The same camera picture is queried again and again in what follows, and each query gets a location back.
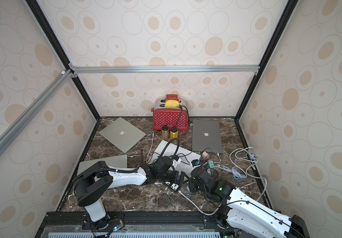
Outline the black power strip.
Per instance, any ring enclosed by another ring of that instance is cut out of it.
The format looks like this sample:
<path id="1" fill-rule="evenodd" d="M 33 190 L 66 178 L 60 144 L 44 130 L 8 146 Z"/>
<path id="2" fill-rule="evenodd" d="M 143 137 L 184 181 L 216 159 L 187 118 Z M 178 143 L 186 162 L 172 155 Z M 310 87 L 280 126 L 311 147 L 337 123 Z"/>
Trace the black power strip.
<path id="1" fill-rule="evenodd" d="M 169 188 L 171 191 L 178 193 L 181 186 L 177 183 L 174 182 L 169 182 L 169 181 L 163 181 L 162 182 L 163 185 L 165 185 L 167 188 Z"/>

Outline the teal plug adapter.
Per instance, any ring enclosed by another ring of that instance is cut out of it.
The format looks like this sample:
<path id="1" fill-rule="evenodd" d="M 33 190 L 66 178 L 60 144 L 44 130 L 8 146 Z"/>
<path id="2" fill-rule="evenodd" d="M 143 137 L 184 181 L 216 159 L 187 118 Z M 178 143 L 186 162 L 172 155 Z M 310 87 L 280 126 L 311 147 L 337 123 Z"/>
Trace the teal plug adapter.
<path id="1" fill-rule="evenodd" d="M 211 168 L 211 169 L 214 168 L 214 166 L 215 166 L 214 162 L 212 160 L 208 160 L 207 164 L 208 164 L 208 167 Z"/>

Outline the pink plug adapter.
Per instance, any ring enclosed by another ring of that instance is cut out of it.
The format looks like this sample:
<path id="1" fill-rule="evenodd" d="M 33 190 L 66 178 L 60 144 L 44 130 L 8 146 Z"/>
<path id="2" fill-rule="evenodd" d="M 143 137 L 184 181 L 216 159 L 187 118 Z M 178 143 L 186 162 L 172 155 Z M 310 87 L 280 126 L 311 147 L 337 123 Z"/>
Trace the pink plug adapter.
<path id="1" fill-rule="evenodd" d="M 202 152 L 201 154 L 202 160 L 209 160 L 210 155 L 206 151 Z"/>

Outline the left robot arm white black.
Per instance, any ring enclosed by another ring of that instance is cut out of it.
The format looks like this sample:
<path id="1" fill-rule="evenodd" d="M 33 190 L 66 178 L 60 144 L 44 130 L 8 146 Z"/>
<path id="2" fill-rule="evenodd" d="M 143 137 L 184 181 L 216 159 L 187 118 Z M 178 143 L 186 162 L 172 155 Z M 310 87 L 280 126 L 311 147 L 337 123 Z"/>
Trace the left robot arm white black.
<path id="1" fill-rule="evenodd" d="M 109 167 L 106 162 L 98 161 L 76 176 L 74 193 L 78 205 L 86 209 L 91 222 L 97 223 L 108 220 L 101 200 L 106 190 L 126 185 L 149 185 L 160 181 L 177 192 L 187 178 L 185 172 L 176 170 L 174 160 L 167 156 L 136 169 Z"/>

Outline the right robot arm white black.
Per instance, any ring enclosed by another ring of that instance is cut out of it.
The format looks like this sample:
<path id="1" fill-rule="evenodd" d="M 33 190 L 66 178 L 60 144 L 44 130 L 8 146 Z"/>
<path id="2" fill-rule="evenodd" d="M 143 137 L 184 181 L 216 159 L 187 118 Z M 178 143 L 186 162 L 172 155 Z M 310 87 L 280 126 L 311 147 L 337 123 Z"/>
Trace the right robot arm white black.
<path id="1" fill-rule="evenodd" d="M 257 238 L 308 238 L 302 218 L 289 217 L 252 199 L 225 179 L 215 179 L 204 167 L 196 167 L 189 180 L 190 192 L 200 191 L 220 205 L 212 215 L 223 229 L 241 229 Z"/>

